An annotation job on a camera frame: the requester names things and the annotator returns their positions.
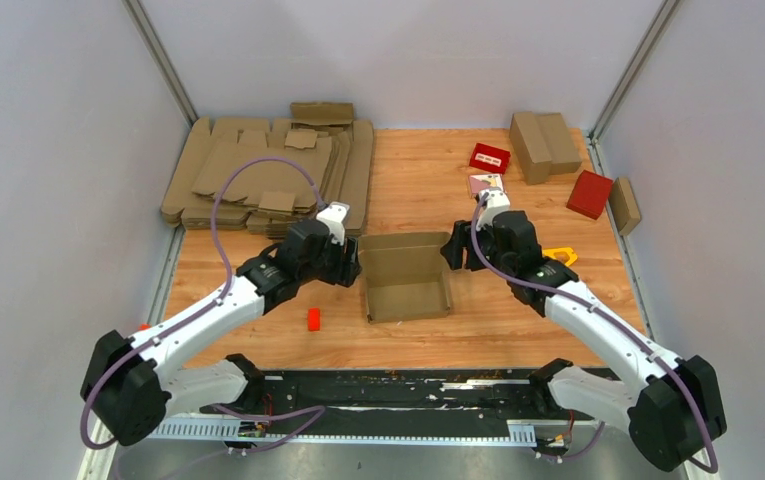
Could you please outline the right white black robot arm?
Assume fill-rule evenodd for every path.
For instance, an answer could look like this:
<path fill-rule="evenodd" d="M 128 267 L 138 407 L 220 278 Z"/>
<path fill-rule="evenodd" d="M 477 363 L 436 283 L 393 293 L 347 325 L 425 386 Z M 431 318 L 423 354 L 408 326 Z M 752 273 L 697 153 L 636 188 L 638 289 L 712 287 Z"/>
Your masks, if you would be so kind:
<path fill-rule="evenodd" d="M 699 355 L 680 357 L 605 306 L 573 270 L 543 254 L 524 212 L 459 220 L 440 253 L 453 270 L 497 274 L 518 301 L 581 340 L 617 376 L 607 380 L 556 359 L 528 392 L 535 413 L 550 418 L 565 409 L 598 419 L 627 434 L 662 471 L 690 462 L 718 473 L 713 442 L 727 424 L 714 367 Z"/>

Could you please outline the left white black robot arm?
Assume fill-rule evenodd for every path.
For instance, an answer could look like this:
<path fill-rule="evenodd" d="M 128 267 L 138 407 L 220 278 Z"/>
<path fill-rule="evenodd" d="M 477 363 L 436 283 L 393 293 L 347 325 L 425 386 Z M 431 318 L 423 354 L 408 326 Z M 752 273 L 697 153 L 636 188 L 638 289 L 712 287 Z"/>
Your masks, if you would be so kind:
<path fill-rule="evenodd" d="M 361 272 L 358 240 L 336 237 L 331 225 L 302 220 L 285 238 L 237 268 L 212 293 L 158 325 L 123 336 L 111 330 L 95 343 L 80 389 L 82 415 L 95 415 L 111 434 L 99 443 L 80 426 L 83 443 L 100 450 L 131 446 L 166 418 L 212 404 L 256 411 L 264 386 L 235 354 L 209 367 L 187 362 L 230 331 L 296 297 L 313 281 L 350 287 Z"/>

